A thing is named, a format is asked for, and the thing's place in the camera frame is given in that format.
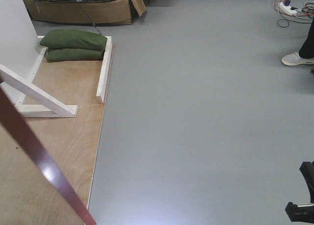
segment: shoe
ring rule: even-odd
[[[299,56],[298,52],[295,52],[295,53],[284,56],[281,59],[281,62],[288,66],[295,66],[299,64],[314,64],[314,58],[304,59]]]

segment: gray floor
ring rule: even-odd
[[[310,199],[298,169],[314,160],[314,75],[280,59],[309,25],[278,27],[273,0],[154,1],[131,26],[101,27],[116,50],[91,213],[100,225],[290,224],[286,204]]]

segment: white wooden beam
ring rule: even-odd
[[[112,53],[113,53],[113,43],[112,38],[106,37],[107,43],[104,53],[104,59],[101,67],[101,72],[99,76],[99,82],[97,87],[97,93],[96,98],[98,103],[104,103],[105,102],[105,92],[106,92],[106,86],[107,86],[107,80],[109,75],[109,69],[112,62]]]
[[[76,116],[78,112],[78,106],[67,106],[71,108],[75,114],[57,114],[43,105],[15,105],[15,107],[24,117],[71,118]]]
[[[76,117],[77,107],[73,108],[73,106],[69,107],[63,104],[2,64],[0,64],[0,76],[5,83],[39,102],[53,113],[58,114],[58,117]]]

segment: electrical cable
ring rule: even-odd
[[[99,30],[99,28],[96,27],[94,21],[89,17],[89,15],[87,14],[87,12],[85,11],[85,9],[81,6],[80,2],[78,2],[77,0],[75,0],[77,2],[77,4],[79,5],[79,7],[81,8],[81,10],[84,12],[84,14],[87,17],[87,20],[91,23],[92,26],[94,26],[94,28],[97,30],[99,35],[102,35],[102,32]]]
[[[277,25],[282,27],[282,28],[287,28],[290,25],[290,22],[294,22],[294,23],[298,23],[298,24],[311,24],[311,22],[301,22],[301,21],[297,21],[297,20],[292,20],[292,19],[288,19],[285,16],[290,16],[290,17],[294,17],[300,20],[313,20],[314,17],[314,6],[310,6],[310,5],[314,5],[314,2],[305,2],[304,3],[304,7],[302,9],[298,9],[296,7],[291,7],[292,10],[297,10],[302,14],[299,15],[289,15],[283,11],[280,10],[280,7],[278,6],[279,3],[284,3],[285,5],[290,3],[290,0],[275,0],[274,4],[273,4],[273,8],[275,11],[279,12],[280,16],[282,17],[282,19],[279,19],[277,21]],[[283,26],[280,24],[281,21],[286,21],[287,25]]]

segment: plywood board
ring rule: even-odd
[[[76,118],[28,118],[27,122],[87,205],[104,104],[95,96],[102,61],[44,61],[34,84],[68,105]],[[27,98],[25,104],[36,104]],[[0,126],[0,224],[82,225],[66,201]]]

